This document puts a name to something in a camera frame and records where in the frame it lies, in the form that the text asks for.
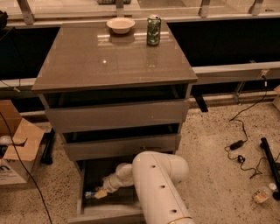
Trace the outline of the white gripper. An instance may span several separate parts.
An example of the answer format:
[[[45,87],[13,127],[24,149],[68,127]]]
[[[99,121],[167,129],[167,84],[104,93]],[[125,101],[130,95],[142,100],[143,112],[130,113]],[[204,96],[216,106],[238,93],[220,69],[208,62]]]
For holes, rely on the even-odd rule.
[[[98,200],[105,198],[108,196],[108,193],[116,192],[122,186],[122,183],[115,174],[110,174],[103,178],[103,186],[96,188],[94,197]]]

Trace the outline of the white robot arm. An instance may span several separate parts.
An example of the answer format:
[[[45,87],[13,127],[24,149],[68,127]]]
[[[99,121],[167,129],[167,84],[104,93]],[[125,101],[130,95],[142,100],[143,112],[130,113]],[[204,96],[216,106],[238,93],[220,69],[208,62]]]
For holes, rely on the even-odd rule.
[[[134,186],[146,224],[195,224],[175,185],[189,172],[180,156],[144,151],[132,163],[119,164],[103,178],[94,197],[104,198],[121,187]]]

